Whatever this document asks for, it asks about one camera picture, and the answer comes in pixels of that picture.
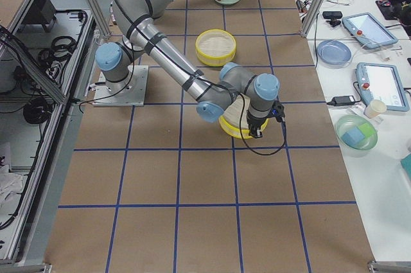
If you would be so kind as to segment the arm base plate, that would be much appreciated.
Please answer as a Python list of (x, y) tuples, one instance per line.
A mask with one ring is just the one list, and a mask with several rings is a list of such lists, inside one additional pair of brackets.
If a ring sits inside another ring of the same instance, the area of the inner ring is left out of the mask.
[(142, 107), (144, 105), (148, 66), (128, 66), (128, 77), (118, 83), (108, 82), (101, 72), (92, 104), (96, 107)]

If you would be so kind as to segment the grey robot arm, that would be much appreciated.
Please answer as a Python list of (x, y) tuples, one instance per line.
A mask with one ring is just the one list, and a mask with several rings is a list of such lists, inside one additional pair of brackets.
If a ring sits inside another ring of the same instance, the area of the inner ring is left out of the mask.
[(96, 61), (107, 84), (127, 80), (128, 67), (141, 55), (152, 57), (193, 99), (197, 113), (207, 122), (217, 121), (239, 94), (249, 98), (246, 119), (249, 134), (262, 136), (268, 118), (284, 121), (284, 107), (277, 99), (279, 80), (272, 74), (255, 75), (250, 69), (229, 62), (222, 67), (217, 84), (206, 80), (153, 23), (174, 0), (113, 0), (115, 20), (123, 36), (96, 51)]

